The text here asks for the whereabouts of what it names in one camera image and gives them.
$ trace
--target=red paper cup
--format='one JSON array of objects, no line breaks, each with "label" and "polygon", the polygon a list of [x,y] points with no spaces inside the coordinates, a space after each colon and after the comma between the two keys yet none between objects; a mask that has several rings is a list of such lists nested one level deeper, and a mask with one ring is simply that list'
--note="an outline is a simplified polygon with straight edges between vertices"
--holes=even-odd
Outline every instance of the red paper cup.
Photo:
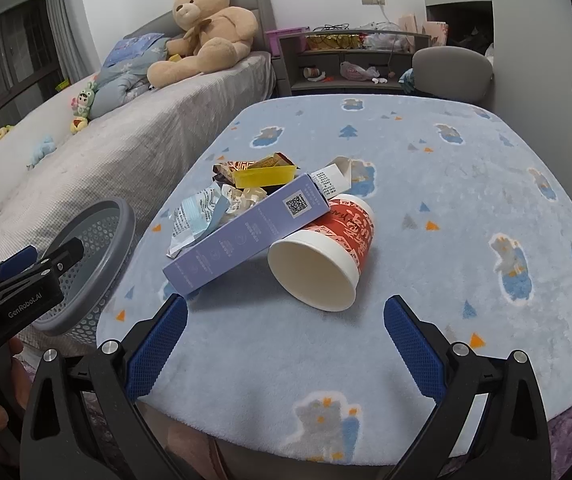
[{"label": "red paper cup", "polygon": [[339,312],[355,301],[375,232],[374,213],[364,200],[348,194],[328,203],[328,213],[271,245],[268,264],[295,298]]}]

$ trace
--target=plush toy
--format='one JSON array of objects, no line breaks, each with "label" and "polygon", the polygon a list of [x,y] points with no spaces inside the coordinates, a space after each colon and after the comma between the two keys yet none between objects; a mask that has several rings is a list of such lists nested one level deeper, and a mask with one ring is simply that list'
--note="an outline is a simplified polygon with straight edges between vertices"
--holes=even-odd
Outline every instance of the plush toy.
[{"label": "plush toy", "polygon": [[88,126],[88,114],[90,113],[92,103],[94,103],[94,92],[96,88],[96,83],[90,81],[88,86],[79,92],[77,97],[73,97],[72,102],[70,102],[70,107],[74,113],[74,118],[70,124],[70,133],[73,135]]},{"label": "plush toy", "polygon": [[77,97],[72,99],[72,111],[74,111],[75,117],[85,117],[88,118],[90,113],[90,107],[94,102],[94,91],[96,85],[94,81],[90,81],[88,86],[84,88]]},{"label": "plush toy", "polygon": [[34,168],[42,158],[54,152],[54,150],[56,150],[56,146],[54,145],[53,138],[51,136],[44,137],[44,139],[37,146],[35,146],[35,149],[33,150],[32,156],[30,158],[28,169],[31,170]]},{"label": "plush toy", "polygon": [[229,7],[230,0],[175,0],[173,18],[187,31],[180,40],[166,43],[169,56],[148,69],[150,83],[163,88],[177,81],[236,65],[248,56],[258,25],[248,9]]},{"label": "plush toy", "polygon": [[86,126],[88,126],[88,119],[85,117],[75,117],[70,123],[70,133],[74,135],[83,130]]},{"label": "plush toy", "polygon": [[0,128],[0,140],[3,139],[3,137],[5,137],[6,135],[8,135],[10,133],[10,130],[13,129],[14,126],[10,126],[9,124],[6,124],[5,126],[2,126]]}]

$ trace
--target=yellow wrapper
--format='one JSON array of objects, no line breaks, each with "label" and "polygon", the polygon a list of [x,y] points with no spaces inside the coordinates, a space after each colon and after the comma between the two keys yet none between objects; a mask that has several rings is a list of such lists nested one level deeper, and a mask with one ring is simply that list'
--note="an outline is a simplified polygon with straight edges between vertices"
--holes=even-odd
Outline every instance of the yellow wrapper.
[{"label": "yellow wrapper", "polygon": [[287,184],[295,177],[296,166],[272,166],[271,168],[248,168],[233,172],[235,187],[280,186]]}]

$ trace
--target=table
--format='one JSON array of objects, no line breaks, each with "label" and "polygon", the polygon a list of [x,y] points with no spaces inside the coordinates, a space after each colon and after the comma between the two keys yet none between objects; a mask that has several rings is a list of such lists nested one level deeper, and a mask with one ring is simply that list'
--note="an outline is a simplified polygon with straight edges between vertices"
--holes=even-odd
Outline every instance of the table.
[{"label": "table", "polygon": [[[434,406],[383,325],[400,294],[479,354],[528,353],[548,418],[572,405],[572,202],[498,117],[392,95],[320,95],[245,109],[166,200],[98,325],[122,338],[173,291],[171,211],[219,160],[281,151],[304,171],[351,156],[375,212],[357,300],[321,312],[288,295],[265,253],[188,298],[188,325],[144,400],[234,444],[335,463],[396,463]],[[453,454],[468,448],[483,399]]]}]

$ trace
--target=purple fabric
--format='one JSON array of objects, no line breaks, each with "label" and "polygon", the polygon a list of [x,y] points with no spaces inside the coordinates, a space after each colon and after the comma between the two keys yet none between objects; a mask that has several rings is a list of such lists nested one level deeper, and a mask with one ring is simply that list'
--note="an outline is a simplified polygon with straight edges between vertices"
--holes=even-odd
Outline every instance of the purple fabric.
[{"label": "purple fabric", "polygon": [[572,464],[572,406],[548,422],[550,459],[553,480],[562,476]]}]

